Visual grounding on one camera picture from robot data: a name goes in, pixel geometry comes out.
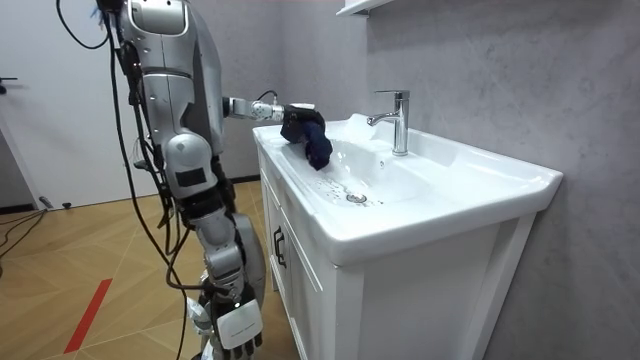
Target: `red tape line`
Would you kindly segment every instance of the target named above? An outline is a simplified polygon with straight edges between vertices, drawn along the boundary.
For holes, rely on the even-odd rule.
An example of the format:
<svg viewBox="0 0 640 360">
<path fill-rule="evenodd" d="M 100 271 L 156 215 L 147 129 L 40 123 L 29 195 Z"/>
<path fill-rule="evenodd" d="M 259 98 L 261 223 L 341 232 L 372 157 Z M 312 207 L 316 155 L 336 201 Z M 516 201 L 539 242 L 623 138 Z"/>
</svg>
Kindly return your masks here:
<svg viewBox="0 0 640 360">
<path fill-rule="evenodd" d="M 89 332 L 89 327 L 91 327 L 91 323 L 93 323 L 93 319 L 100 309 L 102 300 L 104 300 L 104 296 L 107 294 L 107 290 L 109 290 L 109 285 L 111 285 L 112 280 L 113 279 L 102 280 L 100 285 L 98 285 L 98 289 L 96 289 L 96 293 L 93 294 L 93 299 L 91 299 L 89 306 L 87 306 L 87 310 L 84 311 L 84 315 L 82 315 L 76 331 L 71 336 L 67 348 L 64 349 L 64 354 L 80 349 L 85 336 L 87 336 L 87 332 Z"/>
</svg>

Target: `wooden floor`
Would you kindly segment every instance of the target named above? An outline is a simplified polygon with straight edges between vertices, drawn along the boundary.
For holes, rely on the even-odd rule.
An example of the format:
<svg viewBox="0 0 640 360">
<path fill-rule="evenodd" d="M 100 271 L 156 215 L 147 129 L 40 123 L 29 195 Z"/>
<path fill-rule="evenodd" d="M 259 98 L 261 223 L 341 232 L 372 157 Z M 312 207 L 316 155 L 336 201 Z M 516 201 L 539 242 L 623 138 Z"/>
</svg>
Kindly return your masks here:
<svg viewBox="0 0 640 360">
<path fill-rule="evenodd" d="M 238 184 L 236 192 L 238 212 L 251 217 L 266 251 L 260 183 Z M 163 231 L 155 229 L 161 212 L 157 198 L 140 202 L 157 239 L 163 240 Z M 0 223 L 20 216 L 0 216 Z M 0 225 L 0 232 L 10 226 Z M 13 232 L 8 245 L 27 228 Z M 177 261 L 185 283 L 197 282 L 203 270 L 202 248 L 191 237 Z M 49 212 L 1 261 L 0 359 L 175 359 L 182 297 L 165 284 L 165 265 L 129 200 Z M 113 281 L 80 350 L 63 354 L 105 279 Z M 256 359 L 298 359 L 280 297 L 271 291 L 269 274 L 267 279 L 264 343 Z M 199 351 L 199 338 L 187 326 L 183 359 Z"/>
</svg>

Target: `door frame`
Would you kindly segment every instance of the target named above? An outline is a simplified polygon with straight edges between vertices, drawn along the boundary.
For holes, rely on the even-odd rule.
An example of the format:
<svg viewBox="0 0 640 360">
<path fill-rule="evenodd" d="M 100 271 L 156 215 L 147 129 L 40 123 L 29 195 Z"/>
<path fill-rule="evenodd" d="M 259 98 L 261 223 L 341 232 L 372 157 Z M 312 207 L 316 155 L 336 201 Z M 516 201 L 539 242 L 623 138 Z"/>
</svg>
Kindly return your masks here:
<svg viewBox="0 0 640 360">
<path fill-rule="evenodd" d="M 22 158 L 22 155 L 20 154 L 20 150 L 18 149 L 18 146 L 13 140 L 13 135 L 11 134 L 11 131 L 9 130 L 9 126 L 7 126 L 7 123 L 5 122 L 4 117 L 2 116 L 2 112 L 0 112 L 0 132 L 2 132 L 2 136 L 7 141 L 9 150 L 11 150 L 11 155 L 13 155 L 13 158 L 16 161 L 16 164 L 18 164 L 18 169 L 20 169 L 20 173 L 22 173 L 22 178 L 27 183 L 27 187 L 29 188 L 29 192 L 31 193 L 31 204 L 35 209 L 44 210 L 46 208 L 45 205 L 40 201 L 36 200 L 39 197 L 40 193 L 36 189 L 36 185 L 33 182 L 31 175 L 29 174 L 29 168 L 25 163 L 24 159 Z"/>
</svg>

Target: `sink basin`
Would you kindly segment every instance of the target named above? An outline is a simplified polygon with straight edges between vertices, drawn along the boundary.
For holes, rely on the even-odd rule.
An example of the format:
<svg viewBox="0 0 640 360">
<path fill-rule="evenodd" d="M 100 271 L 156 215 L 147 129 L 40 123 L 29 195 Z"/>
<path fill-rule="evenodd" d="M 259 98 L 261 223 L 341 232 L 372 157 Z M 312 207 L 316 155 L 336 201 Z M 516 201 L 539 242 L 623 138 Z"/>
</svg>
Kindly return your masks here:
<svg viewBox="0 0 640 360">
<path fill-rule="evenodd" d="M 419 196 L 424 183 L 388 154 L 386 144 L 372 151 L 357 143 L 332 139 L 329 165 L 316 171 L 304 145 L 285 146 L 282 154 L 296 176 L 320 199 L 344 207 L 371 207 Z"/>
<path fill-rule="evenodd" d="M 327 122 L 334 153 L 315 171 L 304 146 L 279 131 L 254 129 L 261 156 L 337 265 L 534 214 L 562 180 L 558 171 L 416 130 L 409 131 L 409 154 L 396 157 L 393 125 L 370 127 L 360 114 Z"/>
</svg>

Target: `gray wall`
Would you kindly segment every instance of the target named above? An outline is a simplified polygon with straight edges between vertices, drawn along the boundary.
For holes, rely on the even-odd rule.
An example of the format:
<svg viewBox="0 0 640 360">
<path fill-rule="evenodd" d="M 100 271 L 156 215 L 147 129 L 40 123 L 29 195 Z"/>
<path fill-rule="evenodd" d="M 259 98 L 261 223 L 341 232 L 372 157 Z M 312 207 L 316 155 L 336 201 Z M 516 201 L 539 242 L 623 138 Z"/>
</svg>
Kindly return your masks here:
<svg viewBox="0 0 640 360">
<path fill-rule="evenodd" d="M 640 2 L 397 0 L 283 7 L 286 100 L 411 127 L 565 174 L 486 359 L 640 359 Z"/>
<path fill-rule="evenodd" d="M 282 88 L 280 4 L 277 1 L 192 0 L 216 42 L 225 96 L 254 99 Z M 222 165 L 228 177 L 257 175 L 258 153 L 250 120 L 225 120 Z"/>
<path fill-rule="evenodd" d="M 31 203 L 31 192 L 0 131 L 0 208 Z"/>
</svg>

